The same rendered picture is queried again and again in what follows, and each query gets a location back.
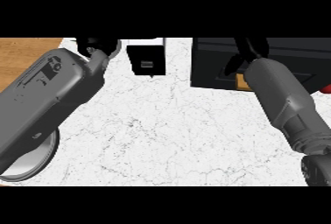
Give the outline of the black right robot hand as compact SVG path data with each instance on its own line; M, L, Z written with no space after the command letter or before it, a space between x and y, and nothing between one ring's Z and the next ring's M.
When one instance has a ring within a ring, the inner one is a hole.
M243 62L251 63L269 55L267 39L261 37L235 37L237 53L230 57L230 60L223 69L223 74L229 76L236 72Z

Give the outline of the small black box appliance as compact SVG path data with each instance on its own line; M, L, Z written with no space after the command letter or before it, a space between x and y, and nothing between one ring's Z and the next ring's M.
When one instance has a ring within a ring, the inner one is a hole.
M136 75L165 74L165 49L162 45L128 45L128 61Z

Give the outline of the white flat block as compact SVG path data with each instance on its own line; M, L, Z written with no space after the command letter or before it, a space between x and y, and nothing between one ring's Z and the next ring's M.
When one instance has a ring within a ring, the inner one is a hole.
M164 38L144 38L144 39L130 39L130 46L162 46Z

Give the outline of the large black appliance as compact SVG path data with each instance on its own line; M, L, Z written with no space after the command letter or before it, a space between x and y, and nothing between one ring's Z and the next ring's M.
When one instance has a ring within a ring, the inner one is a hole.
M269 58L288 67L311 94L331 84L331 38L269 38ZM195 88L242 90L235 75L248 67L242 63L229 76L223 69L237 53L233 38L193 38L190 47L190 85Z

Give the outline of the brown wooden board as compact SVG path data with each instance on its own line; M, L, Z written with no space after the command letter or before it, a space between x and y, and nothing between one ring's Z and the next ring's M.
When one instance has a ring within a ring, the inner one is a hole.
M0 38L0 92L62 38Z

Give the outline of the silver round plate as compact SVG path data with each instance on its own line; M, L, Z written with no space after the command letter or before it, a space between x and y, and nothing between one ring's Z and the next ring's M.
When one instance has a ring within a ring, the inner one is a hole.
M47 167L59 146L59 129L53 131L38 147L29 151L0 174L0 180L19 182L31 179Z

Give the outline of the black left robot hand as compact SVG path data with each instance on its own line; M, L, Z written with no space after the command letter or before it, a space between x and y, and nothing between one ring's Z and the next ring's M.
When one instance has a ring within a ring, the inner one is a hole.
M118 40L115 38L76 38L76 51L90 57L90 48L100 50L107 56L116 50Z

